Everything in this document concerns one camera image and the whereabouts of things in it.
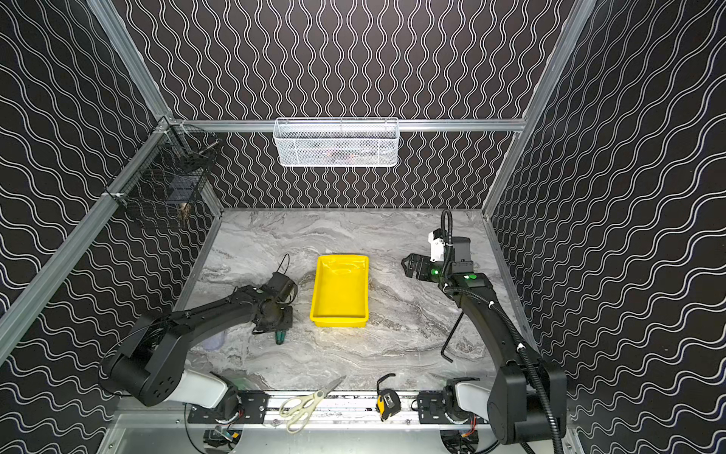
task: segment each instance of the robotic arm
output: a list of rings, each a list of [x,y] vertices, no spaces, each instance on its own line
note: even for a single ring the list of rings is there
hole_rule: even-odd
[[[160,317],[141,316],[116,353],[102,362],[105,374],[142,404],[165,400],[209,408],[219,422],[239,410],[237,387],[219,376],[184,369],[187,351],[206,338],[242,323],[255,323],[253,334],[275,332],[278,344],[293,325],[298,286],[275,272],[261,287],[246,285],[226,298]]]
[[[566,425],[564,371],[522,339],[499,305],[492,283],[484,273],[474,272],[470,239],[452,236],[450,213],[445,230],[444,215],[441,228],[429,234],[431,257],[410,254],[401,265],[408,277],[438,283],[472,321],[498,367],[486,405],[486,391],[474,379],[449,381],[444,389],[447,413],[466,419],[470,411],[487,418],[504,445],[552,438],[561,446]]]

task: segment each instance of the patterned wall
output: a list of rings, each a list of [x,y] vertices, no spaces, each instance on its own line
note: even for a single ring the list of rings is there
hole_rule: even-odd
[[[0,2],[0,315],[155,121],[82,0]]]
[[[115,5],[180,118],[520,118],[572,0]]]
[[[211,182],[226,207],[478,209],[510,132],[404,133],[395,167],[283,167],[271,134],[230,134]]]
[[[600,0],[493,216],[590,453],[726,450],[726,2]]]
[[[211,216],[197,205],[188,230],[146,231],[111,219],[0,366],[0,453],[97,451],[118,397],[97,365],[147,312],[170,312]]]

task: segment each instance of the gray marble surface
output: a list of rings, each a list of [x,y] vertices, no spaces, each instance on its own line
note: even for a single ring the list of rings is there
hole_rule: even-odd
[[[386,373],[396,389],[441,389],[447,378],[479,377],[491,386],[494,364],[468,318],[449,344],[449,363],[439,349],[458,316],[435,284],[409,279],[401,259],[429,254],[428,233],[438,211],[228,211],[187,307],[229,295],[236,285],[262,284],[282,256],[287,275],[300,287],[294,326],[278,346],[272,333],[253,336],[252,326],[227,331],[224,345],[192,349],[191,368],[214,371],[244,389],[318,389],[347,375],[341,390],[371,390]],[[497,263],[476,211],[454,212],[454,234],[471,238],[475,269],[489,276],[512,320]],[[370,258],[370,318],[365,328],[318,328],[310,321],[317,259],[325,254]]]

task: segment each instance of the yellow and black tape measure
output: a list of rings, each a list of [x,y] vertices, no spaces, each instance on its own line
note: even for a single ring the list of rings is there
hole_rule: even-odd
[[[376,406],[378,407],[381,421],[385,421],[401,411],[401,398],[399,395],[392,389],[384,389],[383,391],[380,390],[380,384],[383,380],[386,380],[388,377],[395,376],[395,373],[389,373],[388,375],[384,375],[379,378],[378,382],[375,384],[375,390],[378,393],[378,402]]]

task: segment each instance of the black wire basket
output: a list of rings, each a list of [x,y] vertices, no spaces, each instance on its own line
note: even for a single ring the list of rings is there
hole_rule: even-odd
[[[112,197],[128,218],[144,228],[185,228],[220,148],[215,134],[194,126],[172,126]]]

